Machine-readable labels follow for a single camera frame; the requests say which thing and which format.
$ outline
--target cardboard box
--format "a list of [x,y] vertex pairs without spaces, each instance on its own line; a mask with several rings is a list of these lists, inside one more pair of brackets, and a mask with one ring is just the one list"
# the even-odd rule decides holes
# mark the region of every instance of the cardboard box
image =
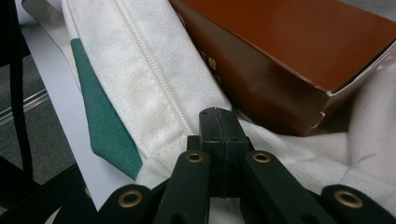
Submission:
[[230,101],[275,133],[316,133],[396,49],[394,22],[338,1],[170,2]]

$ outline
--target green fabric stripe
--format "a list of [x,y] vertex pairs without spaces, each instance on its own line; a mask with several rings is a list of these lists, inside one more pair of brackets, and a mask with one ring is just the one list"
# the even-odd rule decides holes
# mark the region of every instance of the green fabric stripe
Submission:
[[73,39],[71,46],[85,104],[92,151],[135,179],[142,161],[134,140],[107,99],[81,40]]

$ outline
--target white fabric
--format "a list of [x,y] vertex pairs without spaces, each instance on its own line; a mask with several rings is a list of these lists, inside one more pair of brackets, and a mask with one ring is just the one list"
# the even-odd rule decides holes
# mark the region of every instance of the white fabric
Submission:
[[[198,113],[230,104],[166,0],[64,0],[64,14],[139,148],[136,182],[155,187],[170,176],[186,136],[198,134]],[[365,83],[348,133],[300,138],[240,122],[253,146],[278,156],[307,189],[348,185],[396,216],[395,84],[396,62]],[[213,202],[209,223],[242,223],[236,204]]]

